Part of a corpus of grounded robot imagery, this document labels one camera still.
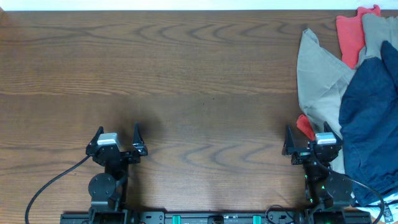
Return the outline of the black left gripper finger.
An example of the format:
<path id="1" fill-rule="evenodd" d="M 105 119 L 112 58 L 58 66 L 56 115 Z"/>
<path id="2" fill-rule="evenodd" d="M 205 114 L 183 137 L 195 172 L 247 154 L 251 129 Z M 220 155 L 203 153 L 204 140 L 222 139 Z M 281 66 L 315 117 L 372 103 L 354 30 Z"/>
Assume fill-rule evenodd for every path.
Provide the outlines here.
<path id="1" fill-rule="evenodd" d="M 134 123 L 132 145 L 134 147 L 144 147 L 145 145 L 144 140 L 142 139 L 141 134 L 139 132 L 139 123 Z"/>
<path id="2" fill-rule="evenodd" d="M 93 139 L 90 141 L 90 146 L 96 146 L 98 144 L 98 139 L 100 137 L 101 134 L 104 133 L 104 129 L 102 126 L 100 126 L 96 132 L 96 134 L 94 135 Z"/>

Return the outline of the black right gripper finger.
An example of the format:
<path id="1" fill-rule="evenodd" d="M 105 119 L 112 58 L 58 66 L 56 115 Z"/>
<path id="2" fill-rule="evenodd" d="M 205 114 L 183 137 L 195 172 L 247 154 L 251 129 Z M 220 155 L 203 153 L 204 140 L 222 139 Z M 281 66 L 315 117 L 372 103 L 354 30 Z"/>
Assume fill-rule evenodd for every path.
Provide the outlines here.
<path id="1" fill-rule="evenodd" d="M 294 152 L 295 143 L 290 126 L 286 126 L 283 152 Z"/>
<path id="2" fill-rule="evenodd" d="M 337 135 L 334 130 L 330 127 L 330 125 L 325 121 L 323 123 L 324 132 L 325 133 L 332 133 L 336 139 L 336 145 L 342 145 L 342 139 Z"/>

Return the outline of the navy blue shorts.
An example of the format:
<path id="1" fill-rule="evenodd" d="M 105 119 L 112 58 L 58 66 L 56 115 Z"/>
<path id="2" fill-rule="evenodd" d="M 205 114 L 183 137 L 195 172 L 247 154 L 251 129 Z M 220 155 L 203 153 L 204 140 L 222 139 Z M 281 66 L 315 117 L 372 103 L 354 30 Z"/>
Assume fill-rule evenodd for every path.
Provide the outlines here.
<path id="1" fill-rule="evenodd" d="M 397 192 L 397 49 L 388 41 L 380 57 L 366 59 L 340 107 L 345 172 L 383 197 Z"/>

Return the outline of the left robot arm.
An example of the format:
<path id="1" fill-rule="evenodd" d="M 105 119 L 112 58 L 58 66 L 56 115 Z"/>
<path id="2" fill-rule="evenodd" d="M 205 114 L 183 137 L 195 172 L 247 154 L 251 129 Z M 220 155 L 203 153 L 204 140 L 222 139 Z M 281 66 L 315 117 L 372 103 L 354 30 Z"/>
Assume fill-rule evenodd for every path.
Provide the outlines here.
<path id="1" fill-rule="evenodd" d="M 139 216 L 126 208 L 129 165 L 138 164 L 142 156 L 147 156 L 139 125 L 134 124 L 132 148 L 122 151 L 116 133 L 105 133 L 99 127 L 93 139 L 86 147 L 86 155 L 104 167 L 104 172 L 95 175 L 88 184 L 91 207 L 88 223 L 139 223 Z"/>

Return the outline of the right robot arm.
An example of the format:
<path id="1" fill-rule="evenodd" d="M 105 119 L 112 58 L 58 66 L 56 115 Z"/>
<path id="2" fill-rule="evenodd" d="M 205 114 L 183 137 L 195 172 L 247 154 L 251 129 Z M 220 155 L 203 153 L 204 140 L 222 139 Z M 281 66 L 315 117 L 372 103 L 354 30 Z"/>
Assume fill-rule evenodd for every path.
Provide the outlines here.
<path id="1" fill-rule="evenodd" d="M 291 164 L 303 166 L 305 198 L 310 206 L 292 217 L 293 223 L 343 222 L 343 209 L 352 202 L 352 183 L 343 174 L 334 172 L 331 162 L 338 157 L 343 140 L 323 123 L 324 132 L 317 133 L 305 147 L 295 145 L 290 126 L 285 129 L 282 155 L 291 157 Z"/>

